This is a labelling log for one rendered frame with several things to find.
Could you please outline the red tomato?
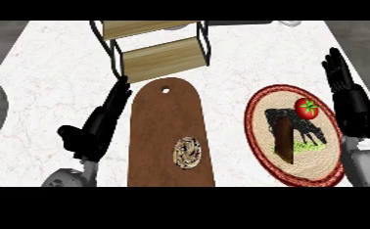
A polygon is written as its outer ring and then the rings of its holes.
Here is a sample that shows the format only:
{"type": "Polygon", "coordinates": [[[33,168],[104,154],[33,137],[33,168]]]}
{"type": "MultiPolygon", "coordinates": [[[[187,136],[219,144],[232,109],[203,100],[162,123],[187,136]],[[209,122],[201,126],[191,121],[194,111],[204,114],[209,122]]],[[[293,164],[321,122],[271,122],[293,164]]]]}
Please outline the red tomato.
{"type": "Polygon", "coordinates": [[[314,119],[318,116],[318,106],[309,98],[300,98],[294,102],[294,113],[302,119],[314,119]]]}

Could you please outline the wooden tiered shelf black frame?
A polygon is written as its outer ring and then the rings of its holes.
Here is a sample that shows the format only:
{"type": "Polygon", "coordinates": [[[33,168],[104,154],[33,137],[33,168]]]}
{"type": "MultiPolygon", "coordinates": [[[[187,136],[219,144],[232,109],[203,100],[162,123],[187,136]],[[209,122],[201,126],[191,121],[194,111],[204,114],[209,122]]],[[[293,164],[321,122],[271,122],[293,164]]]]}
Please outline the wooden tiered shelf black frame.
{"type": "Polygon", "coordinates": [[[101,21],[103,30],[89,28],[110,58],[115,78],[135,83],[168,74],[209,66],[207,21],[101,21]],[[196,35],[153,46],[120,51],[116,40],[181,25],[194,25],[196,35]]]}

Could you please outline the dark grey flat appliance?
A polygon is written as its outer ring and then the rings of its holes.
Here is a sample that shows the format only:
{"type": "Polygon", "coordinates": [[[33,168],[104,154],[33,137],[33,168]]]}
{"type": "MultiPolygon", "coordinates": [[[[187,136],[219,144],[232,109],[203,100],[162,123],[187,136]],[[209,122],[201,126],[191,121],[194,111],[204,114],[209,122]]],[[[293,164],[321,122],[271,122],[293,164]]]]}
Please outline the dark grey flat appliance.
{"type": "Polygon", "coordinates": [[[272,21],[207,21],[207,26],[243,25],[243,24],[268,24],[272,21]]]}

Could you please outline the round patterned beige item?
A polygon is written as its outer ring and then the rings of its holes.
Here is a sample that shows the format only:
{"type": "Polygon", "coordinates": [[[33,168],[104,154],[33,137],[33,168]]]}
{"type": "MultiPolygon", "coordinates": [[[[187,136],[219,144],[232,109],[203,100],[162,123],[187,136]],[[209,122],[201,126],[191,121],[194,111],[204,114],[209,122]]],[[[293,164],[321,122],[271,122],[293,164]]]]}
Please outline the round patterned beige item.
{"type": "Polygon", "coordinates": [[[194,138],[184,137],[173,146],[173,164],[181,169],[191,169],[200,162],[200,145],[194,138]]]}

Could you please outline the brown wooden cutting board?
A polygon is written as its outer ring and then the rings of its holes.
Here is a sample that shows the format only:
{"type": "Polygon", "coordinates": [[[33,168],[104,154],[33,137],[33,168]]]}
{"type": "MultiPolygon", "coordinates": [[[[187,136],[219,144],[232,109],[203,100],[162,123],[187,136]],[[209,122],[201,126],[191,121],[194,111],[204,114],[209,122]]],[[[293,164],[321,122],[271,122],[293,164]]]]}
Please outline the brown wooden cutting board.
{"type": "Polygon", "coordinates": [[[179,78],[153,80],[135,94],[126,186],[215,186],[199,95],[179,78]],[[188,169],[173,162],[175,145],[185,137],[200,146],[197,165],[188,169]]]}

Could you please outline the round woven red-rimmed placemat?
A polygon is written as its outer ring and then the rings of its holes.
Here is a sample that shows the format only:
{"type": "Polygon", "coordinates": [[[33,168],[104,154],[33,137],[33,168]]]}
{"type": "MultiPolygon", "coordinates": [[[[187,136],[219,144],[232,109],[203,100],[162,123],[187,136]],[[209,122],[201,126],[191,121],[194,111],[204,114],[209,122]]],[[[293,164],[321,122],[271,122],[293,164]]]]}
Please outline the round woven red-rimmed placemat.
{"type": "Polygon", "coordinates": [[[249,100],[244,111],[249,146],[260,166],[287,186],[333,187],[343,177],[340,164],[340,131],[333,111],[319,98],[287,84],[265,86],[249,100]],[[318,116],[308,120],[294,113],[300,98],[315,101],[318,116]],[[274,152],[272,128],[287,117],[293,128],[293,163],[274,152]]]}

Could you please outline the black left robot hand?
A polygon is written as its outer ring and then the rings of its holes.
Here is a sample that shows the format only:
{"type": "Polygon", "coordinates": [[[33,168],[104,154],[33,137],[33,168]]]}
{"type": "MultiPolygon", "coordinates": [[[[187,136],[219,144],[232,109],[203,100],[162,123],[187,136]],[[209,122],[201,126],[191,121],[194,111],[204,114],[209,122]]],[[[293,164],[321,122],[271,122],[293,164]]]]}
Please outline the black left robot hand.
{"type": "Polygon", "coordinates": [[[126,77],[116,81],[104,103],[95,107],[84,126],[81,128],[61,125],[57,128],[57,135],[63,141],[63,148],[73,153],[73,158],[98,162],[106,154],[110,138],[115,132],[116,121],[119,119],[131,90],[126,77]]]}

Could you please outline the grey curved object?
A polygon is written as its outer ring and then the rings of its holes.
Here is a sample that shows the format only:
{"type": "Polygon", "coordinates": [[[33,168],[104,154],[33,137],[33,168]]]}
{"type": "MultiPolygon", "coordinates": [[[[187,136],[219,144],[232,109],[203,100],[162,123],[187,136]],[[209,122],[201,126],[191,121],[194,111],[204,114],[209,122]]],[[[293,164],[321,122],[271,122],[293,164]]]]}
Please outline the grey curved object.
{"type": "Polygon", "coordinates": [[[0,86],[0,129],[5,121],[7,111],[8,111],[7,95],[2,87],[0,86]]]}

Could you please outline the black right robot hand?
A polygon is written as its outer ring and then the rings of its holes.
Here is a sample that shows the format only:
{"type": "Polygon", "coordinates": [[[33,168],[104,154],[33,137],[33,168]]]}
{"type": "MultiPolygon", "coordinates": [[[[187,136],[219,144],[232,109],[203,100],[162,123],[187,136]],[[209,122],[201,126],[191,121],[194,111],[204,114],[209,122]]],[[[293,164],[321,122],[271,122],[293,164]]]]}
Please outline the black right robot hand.
{"type": "Polygon", "coordinates": [[[331,47],[322,61],[333,92],[336,124],[347,137],[370,138],[370,97],[352,80],[347,64],[339,50],[331,47]]]}

